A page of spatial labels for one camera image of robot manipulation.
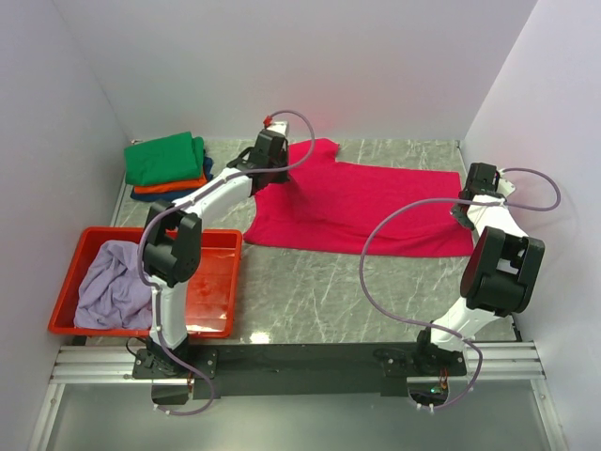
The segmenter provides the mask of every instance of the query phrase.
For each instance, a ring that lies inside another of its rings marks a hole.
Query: cable
[[[156,293],[155,294],[155,296],[156,296],[155,314],[156,314],[156,321],[157,321],[156,330],[157,330],[157,336],[159,337],[159,343],[161,344],[161,348],[171,360],[173,360],[177,364],[183,366],[184,368],[186,368],[187,370],[189,370],[193,374],[195,374],[197,377],[199,377],[203,381],[205,381],[207,383],[209,391],[210,391],[210,396],[208,398],[207,403],[205,403],[204,406],[202,406],[198,409],[195,409],[193,411],[189,411],[189,412],[171,411],[163,406],[157,406],[157,408],[159,410],[161,410],[162,412],[165,412],[167,414],[176,415],[176,416],[190,416],[190,415],[196,415],[197,413],[200,413],[200,412],[204,412],[206,409],[208,409],[208,407],[212,404],[213,400],[215,399],[215,386],[213,385],[213,382],[211,381],[211,379],[205,373],[200,371],[198,368],[195,368],[194,366],[189,365],[186,362],[184,362],[183,360],[176,357],[176,355],[174,355],[174,353],[171,352],[169,350],[169,348],[167,347],[167,344],[164,339],[164,335],[162,333],[162,321],[161,321],[161,291],[162,291],[162,289],[159,284],[156,284],[156,283],[152,282],[150,279],[148,279],[146,277],[146,274],[144,273],[143,256],[144,256],[144,247],[145,247],[146,241],[148,239],[148,234],[150,233],[150,230],[152,230],[154,228],[154,226],[156,224],[158,224],[159,221],[162,218],[164,218],[165,216],[167,216],[171,213],[174,213],[176,211],[188,208],[190,205],[196,203],[197,201],[199,201],[206,195],[211,194],[212,192],[214,192],[215,190],[217,190],[222,185],[224,185],[225,183],[227,183],[228,181],[230,181],[232,179],[236,179],[236,178],[242,177],[242,176],[248,176],[251,174],[284,172],[284,171],[288,171],[290,169],[294,169],[295,167],[303,164],[311,156],[311,154],[313,153],[313,150],[316,146],[316,134],[313,130],[313,126],[311,125],[311,122],[309,122],[309,119],[307,119],[307,117],[305,117],[303,114],[299,113],[296,110],[278,110],[275,113],[272,113],[271,115],[267,116],[265,123],[270,123],[270,121],[274,117],[282,115],[282,114],[290,114],[290,115],[299,117],[305,123],[305,125],[307,126],[307,129],[309,129],[309,133],[311,134],[311,145],[309,146],[309,150],[307,151],[307,153],[305,154],[304,157],[302,157],[296,163],[285,166],[285,167],[273,167],[273,168],[267,168],[267,169],[251,169],[249,171],[237,172],[237,173],[231,174],[230,176],[228,176],[226,178],[217,179],[212,185],[210,185],[204,192],[202,192],[198,196],[196,196],[193,200],[189,200],[180,205],[176,205],[170,209],[167,209],[167,210],[162,211],[161,213],[157,214],[146,225],[144,232],[142,233],[142,238],[140,239],[140,244],[138,245],[138,258],[137,258],[138,268],[137,268],[137,270],[138,270],[138,275],[140,276],[140,279],[142,280],[142,283],[148,287],[151,287]]]
[[[376,300],[373,298],[373,296],[371,295],[371,293],[369,292],[367,285],[365,284],[365,274],[364,274],[365,257],[367,257],[367,251],[369,250],[369,245],[371,244],[372,240],[385,225],[387,225],[396,216],[404,213],[407,210],[411,210],[411,209],[413,209],[415,207],[419,207],[421,205],[434,204],[434,203],[452,203],[452,204],[462,204],[462,205],[475,205],[475,206],[480,206],[480,207],[498,207],[498,206],[501,206],[504,204],[504,205],[516,207],[519,209],[534,210],[534,211],[550,211],[550,210],[556,209],[560,205],[560,203],[562,201],[562,194],[560,192],[560,189],[559,189],[557,183],[555,183],[555,181],[551,177],[549,177],[546,174],[543,174],[542,172],[535,171],[534,169],[526,169],[526,168],[510,168],[510,169],[505,169],[503,172],[510,172],[510,171],[530,172],[532,174],[541,176],[543,179],[546,179],[551,184],[553,189],[555,190],[555,195],[557,196],[555,203],[550,207],[531,207],[531,206],[522,205],[522,204],[514,204],[514,203],[510,204],[509,202],[505,202],[504,199],[500,202],[475,202],[473,200],[454,199],[454,198],[448,198],[448,197],[435,197],[435,198],[431,198],[431,199],[418,200],[417,202],[413,202],[397,211],[394,211],[388,217],[386,217],[381,223],[379,223],[378,226],[374,229],[374,231],[367,238],[367,241],[365,242],[365,245],[363,246],[363,249],[361,252],[361,257],[359,260],[359,280],[361,282],[361,288],[362,288],[363,293],[365,294],[365,297],[367,298],[367,300],[371,303],[371,305],[373,305],[376,308],[376,310],[378,312],[380,312],[382,315],[384,315],[388,318],[396,319],[397,321],[404,322],[406,324],[412,324],[414,326],[420,326],[420,327],[425,327],[425,328],[438,329],[440,331],[446,332],[447,334],[456,336],[457,338],[459,338],[461,341],[463,341],[466,345],[468,345],[470,348],[472,348],[478,354],[478,364],[476,366],[475,371],[473,372],[473,376],[471,377],[471,380],[468,383],[467,387],[453,399],[445,402],[442,405],[434,406],[434,408],[433,408],[434,410],[445,409],[447,407],[452,406],[457,401],[459,401],[462,397],[464,397],[473,388],[473,385],[476,383],[476,380],[478,379],[478,376],[480,375],[480,371],[482,370],[482,362],[484,360],[484,355],[482,354],[482,351],[471,342],[471,340],[464,337],[458,331],[454,331],[453,329],[449,329],[447,327],[440,326],[440,325],[434,324],[434,323],[419,321],[417,319],[409,319],[409,318],[399,317],[398,315],[395,315],[394,313],[389,312],[384,307],[382,307],[380,304],[378,304],[376,302]]]
[[[499,171],[501,174],[505,174],[506,172],[527,172],[529,174],[534,174],[538,177],[542,177],[553,187],[555,191],[555,203],[549,207],[531,207],[530,205],[524,204],[516,204],[513,202],[505,202],[505,205],[509,207],[516,207],[518,209],[531,210],[531,211],[551,211],[555,210],[562,203],[562,192],[560,191],[560,187],[557,186],[557,183],[554,179],[549,177],[547,174],[537,171],[536,169],[529,169],[527,167],[509,167],[507,169],[502,169]]]

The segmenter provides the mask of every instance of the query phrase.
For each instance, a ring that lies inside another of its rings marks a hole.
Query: gray marble table
[[[389,167],[457,171],[465,167],[455,141],[334,140],[338,160]],[[214,174],[253,142],[207,140]],[[126,187],[117,226],[143,226],[148,204],[130,199]],[[210,225],[245,231],[254,201],[241,203]],[[261,247],[244,243],[234,331],[221,343],[339,343],[412,341],[417,327],[379,314],[365,299],[358,256]],[[429,321],[456,301],[467,259],[369,257],[366,281],[376,298],[396,315]],[[515,340],[511,318],[499,319],[478,335],[481,341]]]

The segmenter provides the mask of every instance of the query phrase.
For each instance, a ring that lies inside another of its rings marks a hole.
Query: purple cloth
[[[87,329],[149,329],[152,293],[136,272],[138,245],[104,243],[79,286],[76,327]]]

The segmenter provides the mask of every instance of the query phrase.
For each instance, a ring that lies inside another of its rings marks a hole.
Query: white enclosure wall
[[[463,138],[535,0],[55,0],[129,136]]]
[[[59,340],[46,332],[82,230],[109,222],[126,138],[50,0],[0,14],[0,447],[26,448]]]
[[[464,153],[467,163],[538,168],[562,186],[559,210],[519,213],[522,228],[547,244],[519,322],[540,351],[575,450],[599,449],[600,17],[601,3],[593,0],[539,0],[470,128]],[[521,201],[551,200],[544,182],[516,180]]]

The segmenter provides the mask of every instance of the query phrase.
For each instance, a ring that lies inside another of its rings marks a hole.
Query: folded clothes
[[[198,179],[202,164],[198,163],[195,148],[190,132],[129,146],[124,150],[125,181],[129,185],[147,186]]]
[[[170,181],[169,183],[161,183],[159,185],[134,186],[133,190],[136,194],[159,194],[172,191],[197,190],[206,184],[207,178],[203,174],[200,179]]]
[[[151,193],[151,194],[138,194],[133,189],[130,193],[130,198],[133,200],[139,200],[141,202],[154,202],[156,200],[176,200],[184,195],[192,194],[194,190],[182,190],[182,191],[171,191],[169,193]]]
[[[166,183],[159,183],[156,185],[147,186],[136,186],[134,190],[137,194],[154,194],[154,193],[168,193],[170,191],[182,191],[198,189],[207,183],[207,178],[203,174],[203,165],[205,162],[205,142],[200,136],[193,139],[194,143],[194,158],[196,164],[200,168],[200,178],[190,180],[174,180]]]

